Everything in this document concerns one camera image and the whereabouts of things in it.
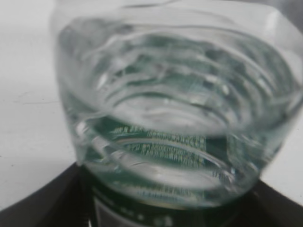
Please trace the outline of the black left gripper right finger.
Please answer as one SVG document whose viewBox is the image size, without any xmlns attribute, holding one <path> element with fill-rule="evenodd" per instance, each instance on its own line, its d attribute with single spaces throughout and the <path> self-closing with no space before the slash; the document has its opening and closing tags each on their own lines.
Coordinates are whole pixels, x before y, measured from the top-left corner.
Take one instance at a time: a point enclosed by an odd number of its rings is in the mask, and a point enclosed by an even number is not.
<svg viewBox="0 0 303 227">
<path fill-rule="evenodd" d="M 303 227 L 303 207 L 262 181 L 240 200 L 229 227 Z"/>
</svg>

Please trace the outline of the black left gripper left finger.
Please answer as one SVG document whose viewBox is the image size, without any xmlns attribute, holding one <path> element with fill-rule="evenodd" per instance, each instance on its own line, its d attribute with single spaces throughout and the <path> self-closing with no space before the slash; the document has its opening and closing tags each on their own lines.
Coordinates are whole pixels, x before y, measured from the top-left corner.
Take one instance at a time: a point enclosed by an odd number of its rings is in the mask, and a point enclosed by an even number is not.
<svg viewBox="0 0 303 227">
<path fill-rule="evenodd" d="M 79 169 L 71 165 L 46 186 L 0 212 L 2 227 L 89 227 Z"/>
</svg>

